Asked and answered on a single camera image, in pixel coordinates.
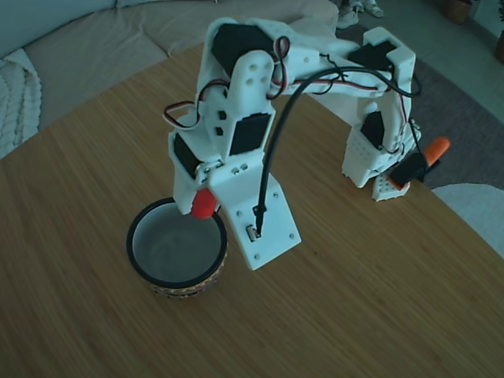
sofa cushion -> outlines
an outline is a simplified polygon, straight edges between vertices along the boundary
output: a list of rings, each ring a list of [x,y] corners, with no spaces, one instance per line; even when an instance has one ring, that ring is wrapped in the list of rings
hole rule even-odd
[[[144,30],[169,56],[201,43],[210,23],[220,17],[291,23],[310,16],[334,30],[338,20],[338,8],[329,0],[224,0],[217,6],[212,2],[154,2],[121,12],[132,27]]]
[[[1,0],[0,57],[115,0]]]
[[[117,0],[116,7],[124,8],[125,6],[137,6],[139,4],[145,4],[146,2],[174,2],[174,1],[198,1],[198,0]],[[217,0],[199,0],[200,2],[215,2]]]
[[[40,127],[169,54],[201,43],[216,18],[288,22],[306,14],[321,18],[335,30],[338,10],[327,0],[224,0],[218,6],[158,2],[73,21],[25,48],[43,86]]]
[[[25,47],[42,81],[40,128],[151,65],[165,52],[115,10],[93,13]]]

white knit blanket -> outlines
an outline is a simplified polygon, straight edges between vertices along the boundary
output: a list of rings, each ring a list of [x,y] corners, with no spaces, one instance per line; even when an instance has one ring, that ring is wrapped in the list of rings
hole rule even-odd
[[[0,59],[0,158],[39,130],[42,84],[23,49]]]

potted plant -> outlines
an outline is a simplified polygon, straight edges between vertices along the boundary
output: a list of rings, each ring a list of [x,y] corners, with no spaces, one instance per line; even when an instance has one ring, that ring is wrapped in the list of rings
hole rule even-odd
[[[501,17],[501,21],[504,22],[504,0],[498,0],[499,8],[498,14]],[[495,56],[502,63],[504,63],[504,30],[501,33],[501,38],[497,42],[497,48],[495,49]]]
[[[455,24],[463,24],[469,17],[472,6],[472,0],[447,0],[444,15]]]

white bracket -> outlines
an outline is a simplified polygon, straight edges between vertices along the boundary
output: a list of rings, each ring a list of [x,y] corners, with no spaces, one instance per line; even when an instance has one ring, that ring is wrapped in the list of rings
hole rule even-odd
[[[266,191],[262,235],[256,238],[250,234],[255,229],[254,207],[258,204],[261,171],[262,165],[256,165],[235,174],[225,165],[215,169],[209,178],[209,188],[228,215],[240,250],[252,270],[262,267],[301,242],[282,187],[272,175],[269,175]]]

floor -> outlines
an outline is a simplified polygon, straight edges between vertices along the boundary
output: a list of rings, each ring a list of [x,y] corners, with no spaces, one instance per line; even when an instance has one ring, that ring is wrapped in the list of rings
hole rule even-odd
[[[362,14],[360,24],[384,26],[504,122],[504,65],[494,58],[497,39],[493,35],[474,23],[449,22],[441,13],[442,1],[377,1],[386,17]]]

